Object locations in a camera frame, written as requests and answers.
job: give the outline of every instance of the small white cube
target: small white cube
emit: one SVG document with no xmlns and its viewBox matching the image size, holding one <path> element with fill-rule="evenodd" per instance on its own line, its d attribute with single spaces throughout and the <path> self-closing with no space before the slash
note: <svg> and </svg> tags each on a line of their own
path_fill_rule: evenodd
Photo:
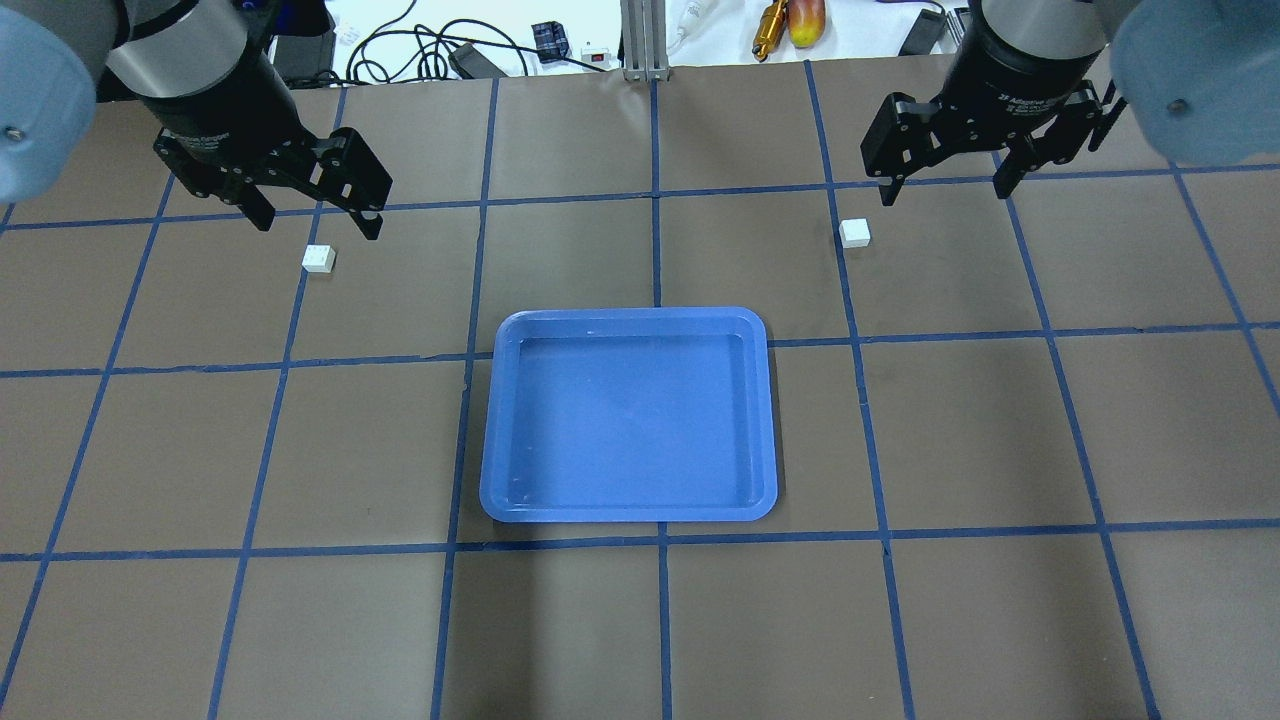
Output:
<svg viewBox="0 0 1280 720">
<path fill-rule="evenodd" d="M 302 269 L 308 273 L 328 273 L 333 270 L 333 259 L 337 256 L 332 245 L 308 245 L 302 254 Z"/>
<path fill-rule="evenodd" d="M 872 228 L 867 218 L 840 220 L 840 243 L 849 247 L 867 247 L 872 243 Z"/>
</svg>

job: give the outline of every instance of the plastic tray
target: plastic tray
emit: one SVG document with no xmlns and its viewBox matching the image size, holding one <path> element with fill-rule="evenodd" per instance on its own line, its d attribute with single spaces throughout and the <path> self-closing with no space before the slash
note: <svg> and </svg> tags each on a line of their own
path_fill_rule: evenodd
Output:
<svg viewBox="0 0 1280 720">
<path fill-rule="evenodd" d="M 755 520 L 777 497 L 755 313 L 536 310 L 498 328 L 480 473 L 494 519 Z"/>
</svg>

